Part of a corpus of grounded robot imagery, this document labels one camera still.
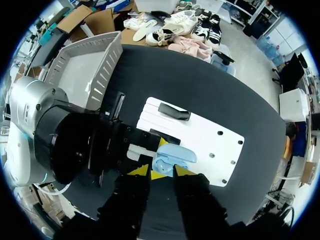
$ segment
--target white cabinet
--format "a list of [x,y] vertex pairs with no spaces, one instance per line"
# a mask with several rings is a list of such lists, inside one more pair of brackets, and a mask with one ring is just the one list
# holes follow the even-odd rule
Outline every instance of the white cabinet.
[[284,18],[275,29],[284,39],[287,39],[297,31],[295,24],[288,17]]
[[292,48],[293,51],[296,50],[297,48],[301,47],[302,45],[306,44],[304,37],[298,31],[296,31],[292,35],[290,35],[286,39],[286,42],[289,44],[289,46]]
[[270,43],[275,46],[278,46],[285,41],[281,34],[277,31],[277,29],[274,29],[272,32],[270,32],[268,37],[270,38]]
[[289,44],[284,41],[279,45],[279,53],[283,56],[283,55],[288,55],[290,53],[292,53],[292,48],[289,46]]

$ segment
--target white plate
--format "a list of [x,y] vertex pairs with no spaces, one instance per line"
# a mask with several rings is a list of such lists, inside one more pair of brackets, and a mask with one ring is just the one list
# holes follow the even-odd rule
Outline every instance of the white plate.
[[189,170],[202,173],[210,185],[225,187],[235,170],[245,138],[239,134],[191,113],[189,121],[176,120],[158,112],[160,103],[179,111],[184,109],[149,97],[143,107],[137,128],[157,130],[181,140],[180,145],[195,152],[196,163],[188,163]]

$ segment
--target sneaker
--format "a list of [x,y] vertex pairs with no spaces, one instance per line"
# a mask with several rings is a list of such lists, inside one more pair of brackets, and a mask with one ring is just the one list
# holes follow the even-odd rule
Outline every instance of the sneaker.
[[148,20],[150,17],[143,13],[138,17],[133,17],[130,19],[126,19],[123,21],[123,26],[127,29],[132,29],[134,31],[138,31]]
[[200,40],[190,39],[183,36],[176,36],[168,49],[187,54],[207,63],[211,61],[212,49]]
[[197,8],[194,11],[194,15],[199,19],[199,21],[203,21],[209,19],[212,15],[212,12],[206,9]]
[[149,46],[166,46],[169,41],[177,35],[180,35],[184,31],[181,25],[168,23],[155,32],[148,34],[145,38],[145,42]]
[[183,36],[191,33],[192,29],[198,23],[198,18],[195,16],[195,11],[186,10],[172,14],[171,17],[167,17],[164,22],[166,24],[181,25],[183,32],[180,35]]
[[190,37],[192,39],[197,39],[197,40],[204,42],[209,35],[209,30],[212,25],[209,22],[209,19],[210,19],[212,13],[208,10],[200,9],[200,11],[195,11],[195,14],[197,15],[197,18],[199,19],[199,23],[191,32]]
[[221,42],[221,29],[220,29],[220,17],[216,14],[212,15],[209,19],[211,28],[209,29],[209,34],[205,39],[205,44],[212,47],[213,50],[218,49]]
[[176,6],[175,10],[173,11],[175,14],[181,11],[190,10],[193,4],[190,1],[180,1],[179,5]]

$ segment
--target black and white sneaker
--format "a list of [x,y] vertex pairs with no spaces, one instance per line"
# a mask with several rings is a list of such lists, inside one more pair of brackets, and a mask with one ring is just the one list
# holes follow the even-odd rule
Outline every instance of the black and white sneaker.
[[209,47],[211,47],[213,50],[217,50],[220,46],[221,42],[221,29],[220,29],[220,17],[216,14],[213,14],[209,22],[211,24],[211,27],[208,31],[208,35],[205,39],[205,44]]
[[211,28],[211,23],[209,22],[211,15],[212,13],[205,9],[197,9],[195,11],[195,16],[198,18],[199,22],[191,32],[190,37],[192,39],[200,40],[202,42],[207,39]]

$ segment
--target desk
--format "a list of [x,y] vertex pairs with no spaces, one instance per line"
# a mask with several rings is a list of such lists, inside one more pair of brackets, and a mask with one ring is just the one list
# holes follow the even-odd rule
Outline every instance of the desk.
[[[247,223],[270,189],[284,153],[286,125],[257,93],[220,69],[195,57],[159,47],[123,45],[108,84],[102,110],[109,110],[115,92],[126,97],[120,119],[135,126],[148,97],[187,109],[228,128],[245,141],[226,187],[210,190],[227,209],[227,221]],[[64,196],[96,218],[97,208],[111,195],[117,174],[109,172],[102,188],[74,180]],[[186,239],[170,177],[151,181],[140,232],[146,240]]]

